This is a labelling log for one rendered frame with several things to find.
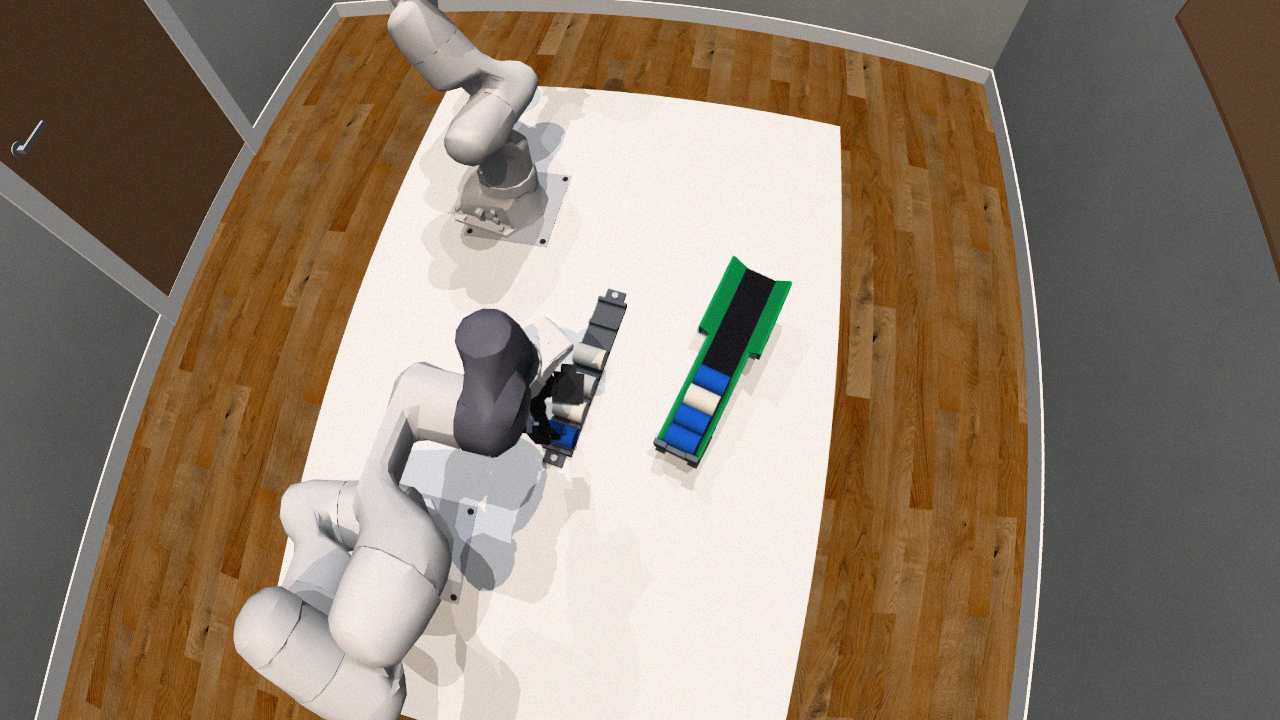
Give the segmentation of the blue cylinder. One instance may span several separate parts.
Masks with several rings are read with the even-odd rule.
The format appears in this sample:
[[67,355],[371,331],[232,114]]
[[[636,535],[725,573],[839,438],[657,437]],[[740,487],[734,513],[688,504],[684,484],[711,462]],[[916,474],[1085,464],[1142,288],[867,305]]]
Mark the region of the blue cylinder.
[[700,386],[701,388],[708,389],[712,393],[716,393],[716,395],[719,395],[721,397],[723,397],[724,391],[727,389],[727,387],[730,384],[730,380],[731,380],[730,375],[724,375],[723,373],[716,372],[710,366],[707,366],[707,365],[701,364],[701,366],[699,366],[698,373],[696,373],[696,375],[695,375],[695,378],[692,380],[692,384]]
[[684,427],[689,430],[692,430],[699,436],[704,436],[707,427],[709,425],[710,418],[712,416],[708,415],[707,413],[701,413],[695,407],[691,407],[686,404],[681,404],[678,406],[677,413],[675,414],[673,423],[677,424],[678,427]]
[[666,437],[663,439],[669,446],[684,451],[685,454],[695,454],[698,445],[701,441],[701,436],[689,430],[684,427],[678,427],[673,421],[671,423]]
[[561,441],[550,439],[552,443],[564,446],[567,448],[573,448],[579,438],[579,429],[573,427],[567,427],[558,421],[550,421],[550,427],[561,436]]

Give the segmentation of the grey cylinder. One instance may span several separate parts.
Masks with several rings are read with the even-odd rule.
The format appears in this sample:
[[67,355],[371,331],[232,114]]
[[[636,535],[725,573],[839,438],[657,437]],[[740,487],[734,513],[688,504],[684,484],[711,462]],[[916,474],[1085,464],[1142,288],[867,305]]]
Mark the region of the grey cylinder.
[[582,402],[579,406],[553,404],[552,414],[556,414],[558,416],[564,416],[573,421],[582,423],[588,414],[588,404]]
[[[581,372],[577,372],[577,373],[581,373]],[[581,374],[584,374],[584,373],[581,373]],[[584,396],[593,397],[593,395],[594,395],[594,392],[596,389],[596,380],[598,380],[596,377],[584,374]]]
[[596,348],[590,345],[577,343],[573,348],[572,363],[579,363],[585,366],[591,366],[598,370],[603,370],[605,366],[608,351],[603,348]]

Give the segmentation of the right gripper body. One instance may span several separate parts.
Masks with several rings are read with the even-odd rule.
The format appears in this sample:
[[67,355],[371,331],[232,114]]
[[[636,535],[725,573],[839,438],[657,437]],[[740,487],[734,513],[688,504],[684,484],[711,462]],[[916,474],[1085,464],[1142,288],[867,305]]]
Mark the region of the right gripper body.
[[536,397],[531,398],[530,413],[532,416],[538,414],[540,404],[545,401],[549,393],[550,393],[550,377],[547,380],[547,384],[541,388],[541,392]]

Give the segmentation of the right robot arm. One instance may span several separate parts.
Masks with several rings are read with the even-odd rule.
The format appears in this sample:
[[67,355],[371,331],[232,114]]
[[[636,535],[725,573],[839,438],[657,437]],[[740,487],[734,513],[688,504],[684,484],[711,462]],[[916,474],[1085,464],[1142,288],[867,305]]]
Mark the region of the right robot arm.
[[398,375],[360,480],[285,489],[280,519],[294,555],[284,582],[236,618],[237,653],[323,719],[397,720],[402,659],[442,602],[454,538],[431,498],[399,484],[413,443],[500,456],[553,372],[547,398],[582,404],[584,374],[561,364],[573,343],[548,316],[522,329],[483,307],[462,319],[454,345],[465,375],[429,363]]

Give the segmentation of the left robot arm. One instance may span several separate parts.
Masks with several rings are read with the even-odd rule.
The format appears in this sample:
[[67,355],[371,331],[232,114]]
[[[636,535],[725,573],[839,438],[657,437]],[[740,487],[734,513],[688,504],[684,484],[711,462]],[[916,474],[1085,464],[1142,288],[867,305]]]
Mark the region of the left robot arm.
[[389,3],[394,12],[387,31],[410,64],[436,91],[463,87],[470,95],[444,138],[454,161],[479,165],[456,200],[454,222],[506,238],[532,225],[544,215],[548,197],[527,138],[513,127],[532,101],[538,76],[522,61],[497,61],[480,53],[438,0]]

